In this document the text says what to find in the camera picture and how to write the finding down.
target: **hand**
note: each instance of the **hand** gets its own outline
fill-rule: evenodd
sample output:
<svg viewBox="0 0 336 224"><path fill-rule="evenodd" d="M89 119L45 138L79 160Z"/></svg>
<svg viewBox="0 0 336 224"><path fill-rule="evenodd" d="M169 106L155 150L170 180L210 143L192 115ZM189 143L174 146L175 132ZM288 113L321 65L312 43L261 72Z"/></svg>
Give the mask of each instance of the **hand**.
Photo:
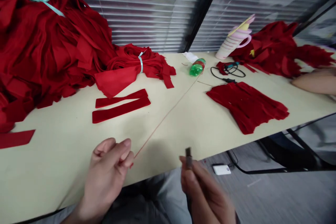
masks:
<svg viewBox="0 0 336 224"><path fill-rule="evenodd" d="M134 160L131 140L105 139L93 151L84 197L64 223L98 223L119 195Z"/></svg>
<svg viewBox="0 0 336 224"><path fill-rule="evenodd" d="M192 170L186 169L185 157L180 156L180 161L182 190L191 199L194 224L235 224L235 207L212 175L196 160Z"/></svg>

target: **red ribbon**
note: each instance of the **red ribbon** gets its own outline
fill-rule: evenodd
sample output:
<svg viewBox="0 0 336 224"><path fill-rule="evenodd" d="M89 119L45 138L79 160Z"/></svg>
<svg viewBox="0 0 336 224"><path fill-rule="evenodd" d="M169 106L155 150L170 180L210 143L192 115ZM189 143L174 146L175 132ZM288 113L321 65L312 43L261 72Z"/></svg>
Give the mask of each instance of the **red ribbon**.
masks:
<svg viewBox="0 0 336 224"><path fill-rule="evenodd" d="M108 106L110 104L117 103L126 99L139 98L138 100L131 101L129 103L120 105L118 107L110 108L107 110L96 110L92 112L92 123L100 123L108 119L129 113L131 111L140 109L142 107L148 106L151 102L148 99L148 94L145 89L141 89L135 93L129 94L125 97L115 97L112 99L97 99L96 108L101 106Z"/></svg>

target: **white paper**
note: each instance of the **white paper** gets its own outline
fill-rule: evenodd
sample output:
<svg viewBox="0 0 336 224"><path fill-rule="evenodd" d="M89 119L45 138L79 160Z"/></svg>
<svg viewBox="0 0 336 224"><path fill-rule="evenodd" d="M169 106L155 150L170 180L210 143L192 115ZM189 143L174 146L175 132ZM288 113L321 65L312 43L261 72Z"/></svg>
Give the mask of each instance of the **white paper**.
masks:
<svg viewBox="0 0 336 224"><path fill-rule="evenodd" d="M196 60L198 60L198 57L191 53L191 52L185 52L185 53L182 53L186 58L187 60L189 60L191 63L194 63Z"/></svg>

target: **red felt piece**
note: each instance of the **red felt piece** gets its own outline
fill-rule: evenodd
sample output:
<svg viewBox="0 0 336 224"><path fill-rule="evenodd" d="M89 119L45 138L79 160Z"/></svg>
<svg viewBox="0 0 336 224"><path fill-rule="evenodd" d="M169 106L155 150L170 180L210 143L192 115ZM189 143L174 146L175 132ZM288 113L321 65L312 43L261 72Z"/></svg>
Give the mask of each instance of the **red felt piece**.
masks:
<svg viewBox="0 0 336 224"><path fill-rule="evenodd" d="M85 1L48 3L65 17L41 2L0 0L0 124L22 121L35 106L50 106L94 83L114 97L136 80L141 52L146 76L173 87L175 69L162 55L112 44L107 20Z"/></svg>
<svg viewBox="0 0 336 224"><path fill-rule="evenodd" d="M222 74L222 75L227 75L227 73L225 72L225 64L224 62L221 62L219 61L216 65L216 67L219 69L219 72Z"/></svg>
<svg viewBox="0 0 336 224"><path fill-rule="evenodd" d="M96 110L92 112L92 123L100 123L108 119L126 114L128 112L148 106L151 102L148 97L142 97L138 100L120 105L118 107L110 108L107 110Z"/></svg>
<svg viewBox="0 0 336 224"><path fill-rule="evenodd" d="M300 59L308 65L318 68L329 66L336 62L332 53L316 46L304 45L298 47L293 39L297 24L286 25L278 21L266 25L260 32L252 35L251 43L237 48L230 56L235 61L241 61L252 72L254 67L266 74L276 74L287 78L301 75L301 67L295 63Z"/></svg>
<svg viewBox="0 0 336 224"><path fill-rule="evenodd" d="M127 100L127 99L138 99L142 97L147 97L148 94L146 92L146 89L141 89L139 91L136 91L132 94L129 94L125 97L113 97L111 99L109 98L100 98L96 100L96 109L106 107L108 105L112 105L114 103L121 102L122 100Z"/></svg>
<svg viewBox="0 0 336 224"><path fill-rule="evenodd" d="M252 134L254 129L271 119L285 119L288 109L244 82L213 87L207 95L229 109L243 134Z"/></svg>
<svg viewBox="0 0 336 224"><path fill-rule="evenodd" d="M26 145L30 142L35 130L0 134L0 149Z"/></svg>

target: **window blind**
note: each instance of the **window blind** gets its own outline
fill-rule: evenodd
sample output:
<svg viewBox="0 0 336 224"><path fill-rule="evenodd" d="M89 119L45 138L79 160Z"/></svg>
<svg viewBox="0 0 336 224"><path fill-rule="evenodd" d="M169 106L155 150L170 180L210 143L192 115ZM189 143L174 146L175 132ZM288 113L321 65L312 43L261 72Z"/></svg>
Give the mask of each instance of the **window blind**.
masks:
<svg viewBox="0 0 336 224"><path fill-rule="evenodd" d="M107 19L112 42L178 52L197 0L84 0Z"/></svg>
<svg viewBox="0 0 336 224"><path fill-rule="evenodd" d="M327 0L213 0L189 51L217 51L227 34L252 14L253 33L283 20L303 22Z"/></svg>

